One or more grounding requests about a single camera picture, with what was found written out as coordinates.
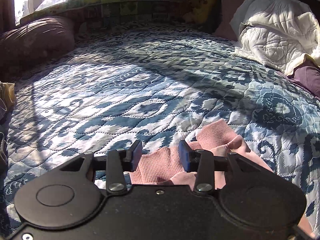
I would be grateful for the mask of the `colourful alphabet bumper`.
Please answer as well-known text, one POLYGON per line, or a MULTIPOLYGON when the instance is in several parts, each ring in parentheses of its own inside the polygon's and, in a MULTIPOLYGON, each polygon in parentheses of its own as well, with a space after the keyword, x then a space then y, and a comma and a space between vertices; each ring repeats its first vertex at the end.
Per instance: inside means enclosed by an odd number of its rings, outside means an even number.
POLYGON ((187 0, 71 0, 22 17, 20 27, 68 43, 182 24, 187 0))

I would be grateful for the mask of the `pink pillow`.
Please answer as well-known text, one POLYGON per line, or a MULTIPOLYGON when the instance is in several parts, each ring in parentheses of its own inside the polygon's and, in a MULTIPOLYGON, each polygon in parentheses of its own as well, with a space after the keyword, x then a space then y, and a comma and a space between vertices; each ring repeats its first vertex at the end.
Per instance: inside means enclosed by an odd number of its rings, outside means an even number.
POLYGON ((237 41, 236 32, 231 28, 230 21, 232 20, 236 10, 244 0, 222 0, 221 1, 221 15, 222 20, 218 28, 214 32, 214 36, 226 38, 231 41, 237 41))

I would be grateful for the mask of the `purple round pillow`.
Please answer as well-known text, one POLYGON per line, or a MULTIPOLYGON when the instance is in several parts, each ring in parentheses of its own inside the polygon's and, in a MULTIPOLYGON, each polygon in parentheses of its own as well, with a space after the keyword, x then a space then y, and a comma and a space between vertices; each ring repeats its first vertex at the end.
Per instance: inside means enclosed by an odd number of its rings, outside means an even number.
POLYGON ((14 67, 60 57, 75 47, 72 20, 50 16, 1 35, 1 74, 14 67))

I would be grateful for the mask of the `blue patterned quilt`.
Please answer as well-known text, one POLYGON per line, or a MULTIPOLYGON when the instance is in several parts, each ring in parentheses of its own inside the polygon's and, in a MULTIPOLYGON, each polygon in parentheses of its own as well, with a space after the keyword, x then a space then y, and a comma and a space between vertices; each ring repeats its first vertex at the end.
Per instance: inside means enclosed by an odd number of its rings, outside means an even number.
POLYGON ((85 34, 60 59, 8 72, 1 236, 20 226, 16 191, 81 153, 139 139, 150 153, 225 120, 274 172, 298 185, 319 234, 319 100, 280 72, 234 54, 231 41, 185 25, 133 23, 85 34))

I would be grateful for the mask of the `pink sweatshirt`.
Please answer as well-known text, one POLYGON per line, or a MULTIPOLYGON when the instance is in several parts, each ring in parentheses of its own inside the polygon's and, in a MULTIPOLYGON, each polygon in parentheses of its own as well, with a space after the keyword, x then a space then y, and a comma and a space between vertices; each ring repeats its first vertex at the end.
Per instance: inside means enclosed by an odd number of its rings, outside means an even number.
POLYGON ((133 239, 313 239, 306 197, 224 121, 141 157, 131 175, 133 239))

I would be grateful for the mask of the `yellow plush toy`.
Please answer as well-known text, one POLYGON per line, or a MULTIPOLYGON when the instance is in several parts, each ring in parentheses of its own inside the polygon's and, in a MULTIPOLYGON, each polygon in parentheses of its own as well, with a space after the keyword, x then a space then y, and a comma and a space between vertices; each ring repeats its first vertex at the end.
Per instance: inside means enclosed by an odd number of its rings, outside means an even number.
POLYGON ((204 24, 217 0, 187 0, 191 11, 182 18, 186 23, 204 24))

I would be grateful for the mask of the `white quilted blanket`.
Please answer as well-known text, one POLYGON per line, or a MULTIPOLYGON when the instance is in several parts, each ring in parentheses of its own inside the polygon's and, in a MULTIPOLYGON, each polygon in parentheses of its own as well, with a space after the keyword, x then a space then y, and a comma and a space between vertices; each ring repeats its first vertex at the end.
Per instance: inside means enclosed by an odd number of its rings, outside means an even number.
POLYGON ((274 68, 286 76, 309 60, 319 66, 319 22, 298 0, 244 0, 230 26, 235 54, 274 68))

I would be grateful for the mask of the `purple sheet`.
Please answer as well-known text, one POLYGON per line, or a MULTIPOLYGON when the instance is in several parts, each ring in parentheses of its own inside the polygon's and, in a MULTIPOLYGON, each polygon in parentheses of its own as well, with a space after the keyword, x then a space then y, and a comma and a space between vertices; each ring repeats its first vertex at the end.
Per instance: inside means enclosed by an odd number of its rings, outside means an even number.
POLYGON ((310 59, 304 60, 293 70, 292 74, 284 75, 281 73, 281 75, 319 99, 319 66, 310 59))

